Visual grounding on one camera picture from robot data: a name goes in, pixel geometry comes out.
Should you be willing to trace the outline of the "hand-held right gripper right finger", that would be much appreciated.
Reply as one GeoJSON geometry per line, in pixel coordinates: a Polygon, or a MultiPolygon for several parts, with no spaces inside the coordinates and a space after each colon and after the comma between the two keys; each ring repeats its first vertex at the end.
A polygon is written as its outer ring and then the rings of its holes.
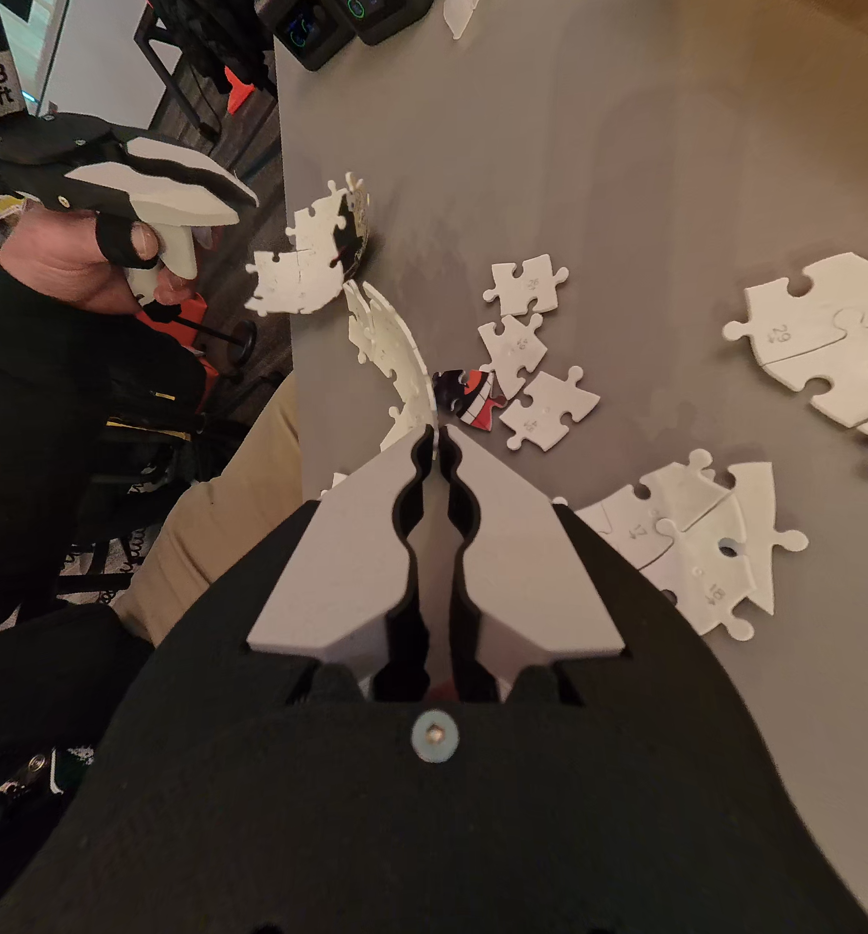
{"type": "Polygon", "coordinates": [[[527,668],[620,655],[624,640],[551,500],[453,427],[440,430],[439,459],[461,536],[449,620],[459,699],[501,701],[527,668]]]}

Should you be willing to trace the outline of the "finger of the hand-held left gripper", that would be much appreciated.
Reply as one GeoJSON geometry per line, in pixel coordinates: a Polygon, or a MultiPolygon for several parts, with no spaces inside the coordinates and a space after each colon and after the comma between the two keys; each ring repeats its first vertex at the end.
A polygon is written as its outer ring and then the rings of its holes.
{"type": "Polygon", "coordinates": [[[153,136],[137,135],[124,143],[126,162],[151,177],[199,185],[236,208],[257,207],[254,191],[209,155],[153,136]]]}
{"type": "Polygon", "coordinates": [[[230,226],[240,219],[238,207],[227,197],[241,204],[241,183],[223,172],[214,174],[213,180],[227,183],[224,195],[198,183],[146,175],[120,162],[75,168],[68,172],[68,180],[126,193],[136,218],[150,225],[230,226]]]}

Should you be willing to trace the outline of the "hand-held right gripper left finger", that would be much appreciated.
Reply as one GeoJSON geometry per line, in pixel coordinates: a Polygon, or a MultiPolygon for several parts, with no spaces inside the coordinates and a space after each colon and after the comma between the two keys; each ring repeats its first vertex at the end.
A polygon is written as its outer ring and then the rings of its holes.
{"type": "Polygon", "coordinates": [[[424,516],[435,440],[432,427],[413,429],[323,496],[249,648],[345,666],[377,701],[424,698],[430,637],[408,537],[424,516]]]}

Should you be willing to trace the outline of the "white puzzle cluster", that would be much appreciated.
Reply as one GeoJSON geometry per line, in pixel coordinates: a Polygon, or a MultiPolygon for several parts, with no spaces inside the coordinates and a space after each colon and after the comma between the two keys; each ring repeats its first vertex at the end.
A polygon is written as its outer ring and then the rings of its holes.
{"type": "Polygon", "coordinates": [[[311,314],[337,297],[362,261],[368,240],[370,196],[365,182],[347,172],[342,186],[294,214],[286,235],[292,251],[254,251],[246,271],[257,283],[246,309],[268,314],[311,314]]]}

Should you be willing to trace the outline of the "curved white puzzle ball section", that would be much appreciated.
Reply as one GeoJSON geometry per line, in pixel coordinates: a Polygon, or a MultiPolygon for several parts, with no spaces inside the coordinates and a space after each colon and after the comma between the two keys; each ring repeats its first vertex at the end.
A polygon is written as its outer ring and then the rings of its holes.
{"type": "Polygon", "coordinates": [[[407,323],[393,305],[368,281],[348,280],[343,292],[349,311],[348,338],[358,362],[373,364],[389,379],[399,406],[389,408],[392,426],[379,450],[385,452],[413,430],[439,429],[431,376],[407,323]]]}

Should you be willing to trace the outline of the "joined white puzzle pieces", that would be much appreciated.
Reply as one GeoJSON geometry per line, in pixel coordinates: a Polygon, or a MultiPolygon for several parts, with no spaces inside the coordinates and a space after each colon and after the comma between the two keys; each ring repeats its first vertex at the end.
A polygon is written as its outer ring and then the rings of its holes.
{"type": "Polygon", "coordinates": [[[802,531],[779,531],[774,467],[732,464],[730,487],[716,481],[704,449],[671,462],[577,511],[577,516],[638,569],[701,636],[723,628],[736,641],[754,626],[736,614],[743,601],[776,609],[775,551],[805,550],[802,531]]]}
{"type": "Polygon", "coordinates": [[[722,337],[747,339],[759,367],[792,392],[824,381],[813,408],[868,436],[868,260],[844,252],[803,273],[810,289],[801,296],[785,277],[748,287],[746,321],[727,322],[722,337]]]}

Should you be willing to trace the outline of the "red black printed puzzle piece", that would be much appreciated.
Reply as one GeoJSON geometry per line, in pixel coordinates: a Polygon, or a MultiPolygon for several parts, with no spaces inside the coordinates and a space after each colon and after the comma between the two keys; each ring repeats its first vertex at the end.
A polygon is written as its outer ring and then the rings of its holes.
{"type": "Polygon", "coordinates": [[[451,414],[480,431],[491,431],[495,411],[508,403],[491,370],[437,372],[433,374],[432,387],[440,413],[451,414]]]}

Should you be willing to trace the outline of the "person's left hand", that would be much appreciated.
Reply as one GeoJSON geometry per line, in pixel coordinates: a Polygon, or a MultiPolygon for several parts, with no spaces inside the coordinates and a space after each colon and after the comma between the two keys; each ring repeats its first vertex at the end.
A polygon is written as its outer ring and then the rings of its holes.
{"type": "Polygon", "coordinates": [[[103,256],[93,211],[55,212],[31,203],[0,248],[0,267],[32,290],[79,310],[136,316],[142,310],[123,268],[103,256]]]}

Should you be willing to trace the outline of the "person's beige trouser leg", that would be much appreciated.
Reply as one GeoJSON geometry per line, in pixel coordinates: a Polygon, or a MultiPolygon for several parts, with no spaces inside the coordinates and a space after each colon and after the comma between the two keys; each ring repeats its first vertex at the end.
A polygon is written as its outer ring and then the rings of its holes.
{"type": "Polygon", "coordinates": [[[114,612],[158,647],[210,585],[302,503],[298,385],[290,373],[223,472],[174,505],[114,612]]]}

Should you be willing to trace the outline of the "black rod with round base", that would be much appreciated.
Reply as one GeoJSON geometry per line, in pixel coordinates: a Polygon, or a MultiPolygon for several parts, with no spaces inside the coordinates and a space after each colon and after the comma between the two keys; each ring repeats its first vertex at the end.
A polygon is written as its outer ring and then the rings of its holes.
{"type": "Polygon", "coordinates": [[[207,303],[200,295],[178,306],[150,302],[142,307],[139,321],[146,326],[167,333],[187,348],[194,348],[196,337],[201,335],[220,341],[227,346],[227,359],[234,369],[241,369],[253,356],[257,330],[253,321],[243,320],[229,333],[218,331],[205,323],[207,303]]]}

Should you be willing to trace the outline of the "black device with round display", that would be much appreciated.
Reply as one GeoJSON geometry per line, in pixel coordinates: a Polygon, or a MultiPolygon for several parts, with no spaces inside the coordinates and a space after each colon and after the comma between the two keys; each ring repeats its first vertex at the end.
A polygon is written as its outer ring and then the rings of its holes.
{"type": "Polygon", "coordinates": [[[334,1],[254,1],[255,13],[306,70],[316,72],[355,38],[334,1]]]}
{"type": "Polygon", "coordinates": [[[426,17],[433,1],[332,1],[365,45],[376,46],[426,17]]]}

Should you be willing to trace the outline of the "green white badge card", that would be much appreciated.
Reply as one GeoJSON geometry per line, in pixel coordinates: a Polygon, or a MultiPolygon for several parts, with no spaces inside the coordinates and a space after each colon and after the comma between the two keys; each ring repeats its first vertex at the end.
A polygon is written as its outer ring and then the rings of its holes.
{"type": "Polygon", "coordinates": [[[93,765],[91,746],[52,748],[48,758],[47,787],[53,796],[73,797],[93,765]]]}

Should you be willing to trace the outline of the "metal badge clip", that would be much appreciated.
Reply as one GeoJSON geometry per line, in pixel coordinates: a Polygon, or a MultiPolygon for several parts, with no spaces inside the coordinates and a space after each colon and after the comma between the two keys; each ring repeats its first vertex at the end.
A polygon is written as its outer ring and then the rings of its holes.
{"type": "Polygon", "coordinates": [[[48,785],[51,754],[35,754],[0,785],[0,796],[20,800],[48,785]]]}

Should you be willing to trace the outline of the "black metal frame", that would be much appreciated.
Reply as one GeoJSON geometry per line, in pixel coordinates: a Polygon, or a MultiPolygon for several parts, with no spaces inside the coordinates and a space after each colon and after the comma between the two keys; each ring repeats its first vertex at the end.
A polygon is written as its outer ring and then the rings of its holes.
{"type": "Polygon", "coordinates": [[[226,98],[243,88],[277,98],[268,68],[271,37],[253,1],[146,1],[133,40],[161,80],[166,98],[212,146],[219,143],[223,126],[217,109],[207,100],[202,79],[226,98]],[[162,62],[155,43],[180,53],[179,64],[194,80],[212,123],[197,112],[177,76],[162,62]]]}

